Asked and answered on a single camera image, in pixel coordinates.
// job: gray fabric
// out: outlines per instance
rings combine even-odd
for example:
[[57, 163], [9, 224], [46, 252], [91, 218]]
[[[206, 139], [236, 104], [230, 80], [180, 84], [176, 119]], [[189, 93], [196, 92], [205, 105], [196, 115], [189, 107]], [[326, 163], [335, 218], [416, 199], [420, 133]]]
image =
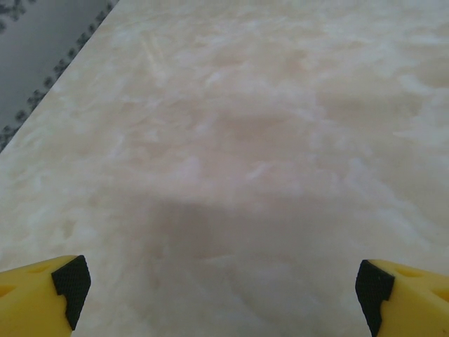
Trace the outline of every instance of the gray fabric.
[[0, 0], [0, 151], [118, 0]]

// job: black rubber tip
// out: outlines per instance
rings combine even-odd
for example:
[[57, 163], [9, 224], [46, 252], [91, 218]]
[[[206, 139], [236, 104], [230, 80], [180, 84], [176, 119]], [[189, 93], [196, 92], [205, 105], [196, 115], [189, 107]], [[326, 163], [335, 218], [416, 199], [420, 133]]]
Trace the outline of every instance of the black rubber tip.
[[376, 337], [382, 324], [380, 306], [389, 300], [394, 285], [394, 276], [363, 260], [358, 270], [356, 293], [371, 335]]
[[65, 317], [73, 331], [91, 287], [91, 276], [86, 259], [82, 255], [77, 256], [68, 264], [53, 272], [51, 277], [58, 295], [63, 295], [67, 300]]

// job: marble surface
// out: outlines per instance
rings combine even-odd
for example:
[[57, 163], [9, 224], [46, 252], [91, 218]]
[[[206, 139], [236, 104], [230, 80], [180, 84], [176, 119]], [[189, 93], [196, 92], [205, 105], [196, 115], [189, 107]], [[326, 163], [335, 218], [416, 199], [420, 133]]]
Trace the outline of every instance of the marble surface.
[[369, 336], [449, 274], [446, 1], [121, 0], [0, 154], [0, 268], [84, 254], [74, 336]]

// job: yellow plastic part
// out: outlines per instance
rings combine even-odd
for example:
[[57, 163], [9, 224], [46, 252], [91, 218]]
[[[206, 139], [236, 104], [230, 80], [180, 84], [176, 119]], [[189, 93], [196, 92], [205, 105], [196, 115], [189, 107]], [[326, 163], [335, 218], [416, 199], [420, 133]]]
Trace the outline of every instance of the yellow plastic part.
[[384, 260], [369, 262], [394, 276], [389, 300], [380, 307], [377, 337], [449, 337], [449, 277]]
[[51, 274], [75, 258], [61, 256], [0, 272], [1, 337], [71, 336], [67, 301], [57, 294]]

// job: beige marble tile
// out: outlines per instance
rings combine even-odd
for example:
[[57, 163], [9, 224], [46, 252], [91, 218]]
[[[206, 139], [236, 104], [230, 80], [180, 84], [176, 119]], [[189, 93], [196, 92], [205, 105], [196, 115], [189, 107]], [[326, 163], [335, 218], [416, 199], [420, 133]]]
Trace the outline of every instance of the beige marble tile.
[[74, 336], [368, 336], [449, 274], [441, 1], [121, 0], [0, 155], [0, 268], [87, 257]]

